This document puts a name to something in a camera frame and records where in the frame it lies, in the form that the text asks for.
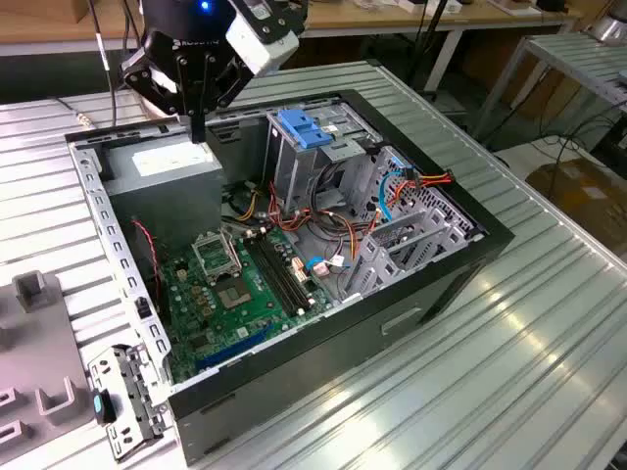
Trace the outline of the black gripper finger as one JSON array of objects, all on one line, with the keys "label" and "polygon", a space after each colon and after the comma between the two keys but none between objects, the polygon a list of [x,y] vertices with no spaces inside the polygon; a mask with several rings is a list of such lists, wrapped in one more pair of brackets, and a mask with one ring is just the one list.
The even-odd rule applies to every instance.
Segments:
[{"label": "black gripper finger", "polygon": [[253,78],[248,66],[232,58],[222,67],[215,56],[207,55],[197,114],[197,142],[206,142],[206,117],[216,109],[226,108]]},{"label": "black gripper finger", "polygon": [[143,48],[121,63],[123,81],[139,94],[153,109],[169,117],[176,117],[185,128],[189,139],[197,142],[198,104],[192,103],[186,79],[178,69],[178,81],[172,80],[149,59]]}]

